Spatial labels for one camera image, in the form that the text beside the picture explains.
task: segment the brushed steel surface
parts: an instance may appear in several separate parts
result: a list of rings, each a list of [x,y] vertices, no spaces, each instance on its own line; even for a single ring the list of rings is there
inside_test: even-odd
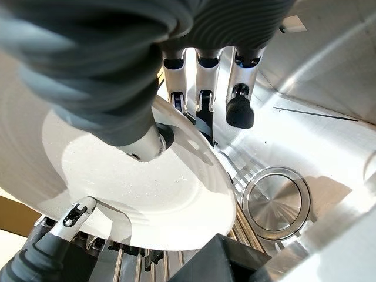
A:
[[[285,176],[271,175],[261,179],[248,198],[250,214],[262,228],[279,231],[297,218],[301,199],[298,187]]]
[[[250,282],[374,281],[375,220],[376,174],[272,257]]]
[[[274,206],[266,200],[272,197],[276,200]],[[257,235],[280,240],[296,233],[306,222],[311,196],[306,182],[297,172],[287,167],[268,167],[252,177],[242,202]]]
[[[376,123],[376,1],[297,1],[307,31],[277,31],[260,72],[276,91]]]
[[[275,255],[376,171],[376,127],[281,95],[262,74],[251,99],[254,127],[241,130],[229,126],[224,101],[231,52],[226,48],[222,54],[213,132],[218,158],[234,180],[238,201],[252,178],[268,167],[289,167],[310,188],[310,212],[300,230],[283,240],[260,238],[266,252]]]

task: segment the ribbed rubber sleeve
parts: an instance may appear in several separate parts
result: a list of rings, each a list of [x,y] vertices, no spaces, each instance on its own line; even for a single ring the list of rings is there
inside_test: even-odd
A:
[[[2,0],[0,47],[72,126],[124,146],[154,124],[155,42],[182,36],[201,0]]]
[[[247,50],[265,47],[295,0],[210,0],[185,36],[162,43],[162,49],[186,47]]]

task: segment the sink drain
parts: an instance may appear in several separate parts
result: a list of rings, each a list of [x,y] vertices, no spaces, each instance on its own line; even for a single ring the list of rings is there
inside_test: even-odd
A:
[[[243,210],[254,231],[269,240],[284,239],[300,229],[310,211],[307,184],[295,171],[269,167],[251,179]]]

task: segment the black fingertip pad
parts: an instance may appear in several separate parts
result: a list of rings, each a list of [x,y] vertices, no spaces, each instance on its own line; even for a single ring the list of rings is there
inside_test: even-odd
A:
[[[241,95],[233,98],[226,106],[226,121],[236,128],[251,128],[254,122],[254,112],[249,100]]]

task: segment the white ceramic plate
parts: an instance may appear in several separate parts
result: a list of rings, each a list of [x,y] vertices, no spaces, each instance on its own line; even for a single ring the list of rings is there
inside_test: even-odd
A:
[[[58,219],[75,200],[99,205],[82,231],[157,250],[190,250],[227,234],[236,215],[229,177],[195,127],[157,97],[156,121],[175,142],[141,163],[61,121],[0,55],[0,187]]]

